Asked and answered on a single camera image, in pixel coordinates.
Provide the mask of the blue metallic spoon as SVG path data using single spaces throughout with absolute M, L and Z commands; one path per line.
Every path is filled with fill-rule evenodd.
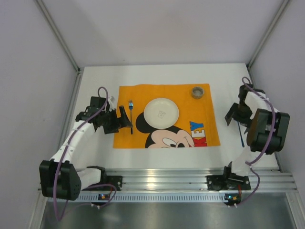
M 245 147 L 245 145 L 244 145 L 244 140 L 243 140 L 243 135 L 242 135 L 241 127 L 240 127 L 240 123 L 237 122 L 237 125 L 238 125 L 238 130 L 239 130 L 241 145 L 242 145 L 242 147 Z

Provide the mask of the blue metallic fork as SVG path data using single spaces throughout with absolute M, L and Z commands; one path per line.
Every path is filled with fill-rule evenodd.
M 129 110 L 130 110 L 130 121 L 131 121 L 131 124 L 132 124 L 133 101 L 129 100 L 128 104 L 129 104 Z

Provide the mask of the cream ceramic plate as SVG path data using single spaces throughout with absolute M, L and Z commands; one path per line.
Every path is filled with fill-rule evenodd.
M 179 114 L 176 103 L 166 98 L 151 100 L 143 112 L 147 124 L 156 129 L 166 129 L 175 125 L 179 119 Z

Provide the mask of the small speckled grey cup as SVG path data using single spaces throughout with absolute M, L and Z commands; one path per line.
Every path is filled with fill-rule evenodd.
M 202 87 L 196 86 L 192 88 L 192 98 L 201 99 L 204 95 L 204 89 Z

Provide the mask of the orange Mickey Mouse placemat cloth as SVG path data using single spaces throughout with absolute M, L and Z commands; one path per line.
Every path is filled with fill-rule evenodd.
M 131 129 L 125 128 L 114 135 L 113 147 L 132 148 L 186 148 L 220 146 L 216 127 L 211 90 L 208 84 L 201 99 L 192 98 L 195 84 L 140 84 L 120 86 L 118 105 L 128 106 L 133 101 Z M 153 99 L 172 100 L 179 108 L 179 119 L 166 129 L 151 127 L 144 119 L 146 105 Z

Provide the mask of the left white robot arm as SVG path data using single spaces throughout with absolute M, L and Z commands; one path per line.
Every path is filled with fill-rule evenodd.
M 87 142 L 103 128 L 105 134 L 132 127 L 124 106 L 114 108 L 113 98 L 91 97 L 90 104 L 76 118 L 67 139 L 50 160 L 39 166 L 41 191 L 45 197 L 76 200 L 82 190 L 104 189 L 106 170 L 100 166 L 76 169 L 74 163 L 85 158 Z

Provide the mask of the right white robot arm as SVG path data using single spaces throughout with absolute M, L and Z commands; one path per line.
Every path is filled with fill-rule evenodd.
M 290 115 L 275 109 L 264 90 L 252 84 L 240 86 L 238 98 L 239 103 L 233 103 L 224 118 L 227 125 L 235 120 L 246 128 L 246 148 L 225 168 L 244 177 L 262 156 L 283 149 Z

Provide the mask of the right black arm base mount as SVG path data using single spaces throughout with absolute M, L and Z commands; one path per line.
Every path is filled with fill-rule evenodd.
M 240 176 L 233 172 L 232 162 L 224 167 L 222 175 L 210 175 L 206 177 L 209 191 L 222 190 L 250 190 L 251 185 L 248 176 Z

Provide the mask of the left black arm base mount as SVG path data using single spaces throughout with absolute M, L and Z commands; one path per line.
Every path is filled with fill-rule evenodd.
M 122 180 L 123 176 L 107 176 L 103 181 L 90 185 L 88 188 L 85 188 L 83 190 L 85 191 L 114 191 L 114 188 L 111 186 L 103 186 L 101 185 L 108 184 L 113 185 L 116 187 L 117 191 L 120 191 L 122 189 Z

